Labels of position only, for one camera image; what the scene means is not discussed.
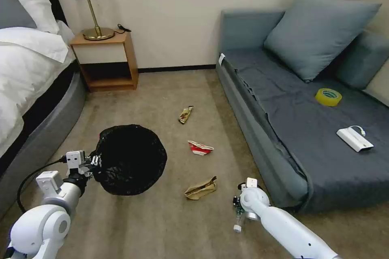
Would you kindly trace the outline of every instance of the blue pillow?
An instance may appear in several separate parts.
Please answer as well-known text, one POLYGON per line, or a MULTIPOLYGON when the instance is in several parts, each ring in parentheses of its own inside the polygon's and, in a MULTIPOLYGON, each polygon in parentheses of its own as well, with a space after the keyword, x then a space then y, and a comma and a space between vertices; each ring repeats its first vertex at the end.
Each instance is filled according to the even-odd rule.
POLYGON ((355 89, 365 89, 389 58, 389 40, 363 32, 335 59, 335 76, 355 89))
POLYGON ((381 4, 295 0, 265 47, 305 82, 312 81, 360 34, 381 4))

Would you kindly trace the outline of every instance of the beige carpet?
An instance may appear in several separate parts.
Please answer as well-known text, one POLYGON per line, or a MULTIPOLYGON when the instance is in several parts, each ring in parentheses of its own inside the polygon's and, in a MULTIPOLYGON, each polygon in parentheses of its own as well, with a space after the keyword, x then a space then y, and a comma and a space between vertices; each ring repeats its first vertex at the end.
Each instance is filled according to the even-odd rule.
MULTIPOLYGON (((90 181, 58 259, 290 258, 259 222, 246 221, 241 234, 233 232, 236 185, 247 176, 260 175, 214 70, 141 74, 136 91, 89 95, 79 121, 53 159, 70 150, 89 153, 101 130, 129 123, 160 137, 168 153, 164 174, 151 189, 134 197, 111 196, 90 181), (195 108, 181 125, 177 117, 188 105, 195 108), (187 139, 215 150, 204 157, 194 155, 187 139), (183 192, 190 184, 214 175, 216 192, 199 201, 185 199, 183 192)), ((55 169, 64 177, 65 168, 55 169)), ((23 200, 32 207, 40 197, 31 184, 23 200)), ((385 204, 298 219, 343 258, 387 258, 388 210, 385 204)), ((13 206, 1 221, 0 250, 19 215, 13 206)))

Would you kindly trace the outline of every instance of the cable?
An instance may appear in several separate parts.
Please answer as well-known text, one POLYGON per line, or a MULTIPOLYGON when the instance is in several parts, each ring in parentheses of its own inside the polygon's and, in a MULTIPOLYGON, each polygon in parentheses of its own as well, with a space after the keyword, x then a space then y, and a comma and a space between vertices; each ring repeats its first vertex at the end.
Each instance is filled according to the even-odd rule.
POLYGON ((363 130, 362 127, 360 127, 359 125, 350 125, 348 128, 353 128, 353 127, 359 128, 359 129, 361 130, 361 134, 362 134, 363 136, 366 136, 366 132, 363 130))
POLYGON ((19 206, 20 210, 22 213, 25 213, 26 212, 26 209, 23 207, 23 204, 21 203, 21 200, 20 200, 20 195, 21 195, 21 191, 23 189, 23 186, 24 184, 26 183, 26 181, 32 176, 34 175, 35 173, 41 171, 42 169, 46 168, 46 167, 49 167, 51 165, 54 165, 54 164, 57 164, 57 163, 66 163, 66 156, 62 156, 60 157, 58 160, 54 161, 54 162, 51 162, 51 163, 48 163, 47 165, 44 165, 43 167, 40 167, 38 169, 36 169, 34 172, 30 173, 19 185, 19 188, 17 190, 17 194, 16 194, 16 202, 17 202, 17 205, 19 206))
POLYGON ((125 32, 131 32, 131 30, 129 30, 128 28, 125 28, 125 27, 124 27, 123 25, 121 25, 120 23, 118 23, 118 28, 119 28, 120 30, 123 30, 122 32, 118 32, 118 31, 115 30, 115 32, 118 33, 118 34, 123 34, 123 33, 125 33, 125 32))

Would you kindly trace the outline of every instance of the trash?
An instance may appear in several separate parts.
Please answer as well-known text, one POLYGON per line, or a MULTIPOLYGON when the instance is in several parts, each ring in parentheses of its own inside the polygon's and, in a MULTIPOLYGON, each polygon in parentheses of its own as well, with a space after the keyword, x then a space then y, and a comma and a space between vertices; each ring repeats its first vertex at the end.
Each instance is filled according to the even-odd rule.
POLYGON ((185 192, 185 196, 188 199, 191 200, 198 200, 199 198, 214 192, 216 190, 216 176, 214 176, 212 179, 200 183, 194 186, 190 186, 185 192))
POLYGON ((193 107, 194 107, 193 105, 190 105, 190 106, 188 106, 188 108, 184 108, 184 110, 182 111, 181 115, 178 118, 180 123, 184 124, 188 120, 188 117, 189 117, 190 112, 192 111, 193 107))
POLYGON ((206 146, 204 144, 199 144, 197 142, 188 141, 188 144, 190 146, 190 149, 192 152, 196 155, 204 156, 208 154, 209 152, 212 152, 214 150, 213 147, 206 146))

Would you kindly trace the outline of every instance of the red and white wrapper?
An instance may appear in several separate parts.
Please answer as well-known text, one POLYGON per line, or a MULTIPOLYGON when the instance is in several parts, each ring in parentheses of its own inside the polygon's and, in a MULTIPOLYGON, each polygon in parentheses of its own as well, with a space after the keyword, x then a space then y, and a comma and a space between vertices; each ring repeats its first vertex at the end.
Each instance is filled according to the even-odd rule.
POLYGON ((190 149, 192 152, 196 155, 204 156, 208 154, 209 152, 212 152, 214 150, 213 147, 206 146, 204 144, 199 144, 197 142, 188 141, 188 144, 190 146, 190 149))

